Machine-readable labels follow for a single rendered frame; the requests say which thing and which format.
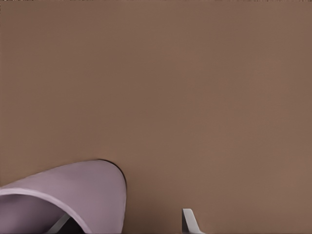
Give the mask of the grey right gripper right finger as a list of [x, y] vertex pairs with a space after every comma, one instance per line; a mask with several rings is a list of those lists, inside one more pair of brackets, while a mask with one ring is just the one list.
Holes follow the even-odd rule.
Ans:
[[182, 234], [205, 234], [200, 230], [195, 215], [190, 208], [182, 209]]

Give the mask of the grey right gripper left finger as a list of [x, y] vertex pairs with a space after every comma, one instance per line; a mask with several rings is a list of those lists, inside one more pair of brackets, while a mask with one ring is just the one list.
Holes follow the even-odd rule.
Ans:
[[47, 232], [46, 234], [57, 234], [61, 228], [71, 217], [68, 214], [64, 214]]

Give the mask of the purple cup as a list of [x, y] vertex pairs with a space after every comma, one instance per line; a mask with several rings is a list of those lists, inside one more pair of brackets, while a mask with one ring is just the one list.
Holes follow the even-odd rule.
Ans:
[[46, 234], [64, 215], [57, 234], [121, 234], [127, 184], [106, 160], [58, 166], [0, 187], [0, 234]]

